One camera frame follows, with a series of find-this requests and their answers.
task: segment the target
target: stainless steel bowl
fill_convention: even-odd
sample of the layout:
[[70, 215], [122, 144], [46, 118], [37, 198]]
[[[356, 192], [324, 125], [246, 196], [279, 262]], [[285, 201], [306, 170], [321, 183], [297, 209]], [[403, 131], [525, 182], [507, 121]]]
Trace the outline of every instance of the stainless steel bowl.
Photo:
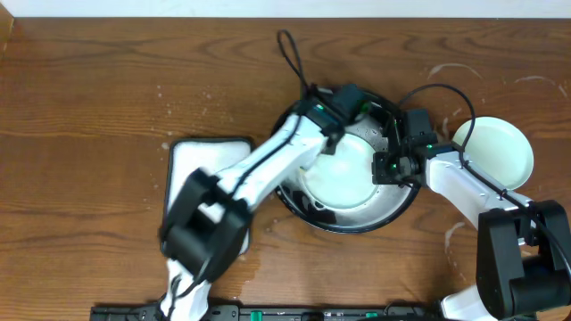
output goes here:
[[[381, 133], [381, 124], [369, 115], [346, 129], [346, 135], [362, 138], [375, 152], [388, 148], [388, 139]], [[332, 207], [320, 202], [308, 189], [303, 175], [300, 169], [284, 180], [276, 190], [277, 196], [293, 214], [309, 224], [337, 233], [363, 233], [384, 226], [401, 215], [418, 193], [416, 187], [377, 185], [363, 203]]]

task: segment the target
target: green connector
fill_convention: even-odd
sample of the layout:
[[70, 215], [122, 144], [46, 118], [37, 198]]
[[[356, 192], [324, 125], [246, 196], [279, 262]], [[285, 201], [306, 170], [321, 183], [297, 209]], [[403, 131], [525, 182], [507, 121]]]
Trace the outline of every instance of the green connector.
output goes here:
[[261, 319], [262, 319], [261, 311], [252, 311], [252, 314], [250, 315], [250, 321], [261, 321]]

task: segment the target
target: wood grain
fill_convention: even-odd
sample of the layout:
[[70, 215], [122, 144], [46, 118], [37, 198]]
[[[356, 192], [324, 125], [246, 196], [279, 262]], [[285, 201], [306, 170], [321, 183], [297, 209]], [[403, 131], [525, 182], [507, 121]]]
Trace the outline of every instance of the wood grain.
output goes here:
[[[0, 67], [3, 320], [86, 320], [96, 303], [165, 291], [156, 240], [168, 161], [161, 145], [267, 139], [298, 90], [277, 51], [281, 28], [298, 38], [306, 74], [320, 84], [351, 81], [393, 100], [429, 82], [460, 87], [479, 115], [530, 139], [534, 173], [519, 192], [571, 209], [568, 21], [21, 19]], [[442, 67], [428, 79], [445, 63], [481, 78]], [[440, 90], [407, 108], [418, 106], [443, 135], [443, 123], [453, 134], [469, 116]], [[252, 248], [211, 295], [250, 305], [435, 300], [474, 282], [476, 231], [458, 229], [444, 252], [444, 233], [460, 221], [423, 191], [387, 227], [333, 235], [270, 198], [254, 220]]]

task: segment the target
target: white wall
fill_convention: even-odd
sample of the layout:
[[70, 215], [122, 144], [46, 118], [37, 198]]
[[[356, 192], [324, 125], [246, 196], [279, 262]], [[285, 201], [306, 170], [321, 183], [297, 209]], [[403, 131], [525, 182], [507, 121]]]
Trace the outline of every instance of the white wall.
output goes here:
[[0, 0], [14, 17], [571, 18], [571, 0]]

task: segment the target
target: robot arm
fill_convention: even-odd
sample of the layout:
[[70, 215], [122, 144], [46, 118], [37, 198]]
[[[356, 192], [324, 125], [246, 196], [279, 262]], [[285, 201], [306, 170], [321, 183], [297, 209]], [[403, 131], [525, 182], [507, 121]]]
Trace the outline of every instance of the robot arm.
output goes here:
[[[405, 152], [396, 158], [376, 156], [376, 181], [391, 184], [408, 179], [430, 188], [478, 230], [476, 285], [445, 298], [443, 315], [487, 321], [569, 305], [571, 280], [559, 251], [571, 250], [565, 210], [555, 201], [532, 202], [507, 190], [465, 153], [462, 166], [461, 147], [427, 141], [427, 136], [431, 139], [427, 132], [411, 126], [431, 130], [426, 111], [406, 111], [404, 119]], [[549, 229], [552, 237], [537, 227]], [[560, 249], [553, 240], [559, 240]], [[539, 246], [539, 254], [522, 259], [518, 247], [522, 244]]]
[[253, 211], [286, 176], [308, 169], [321, 153], [334, 153], [364, 102], [355, 85], [327, 102], [310, 95], [248, 158], [215, 175], [198, 169], [188, 177], [159, 231], [169, 258], [169, 288], [161, 302], [167, 319], [202, 317], [211, 283], [247, 249]]
[[[264, 198], [277, 187], [286, 175], [294, 170], [299, 170], [299, 168], [306, 169], [316, 160], [327, 141], [327, 138], [321, 133], [321, 128], [307, 117], [293, 114], [288, 117], [284, 126], [275, 135], [256, 149], [248, 158], [216, 173], [216, 177], [219, 178], [217, 187], [227, 194], [232, 193], [245, 171], [282, 144], [294, 130], [298, 120], [300, 121], [299, 127], [289, 144], [265, 160], [255, 170], [255, 173], [245, 179], [232, 197], [235, 201], [244, 200], [246, 202], [247, 215], [250, 215], [260, 205]], [[185, 195], [183, 192], [181, 193], [182, 195], [180, 194], [179, 197], [182, 196], [184, 198]], [[198, 210], [212, 224], [218, 224], [225, 213], [225, 207], [220, 202], [214, 202], [210, 206], [203, 202], [199, 205]], [[248, 243], [249, 240], [246, 235], [240, 253], [246, 251]], [[173, 292], [173, 288], [169, 287], [165, 300], [161, 303], [161, 309], [165, 316], [169, 314], [173, 295], [180, 295], [194, 281], [194, 274], [189, 272], [178, 260], [169, 259], [167, 267], [169, 270], [169, 284], [172, 284], [175, 279], [179, 281], [176, 293]], [[203, 280], [188, 295], [175, 300], [175, 309], [172, 311], [170, 319], [172, 321], [200, 319], [208, 309], [206, 298], [210, 288], [211, 283], [209, 280]]]

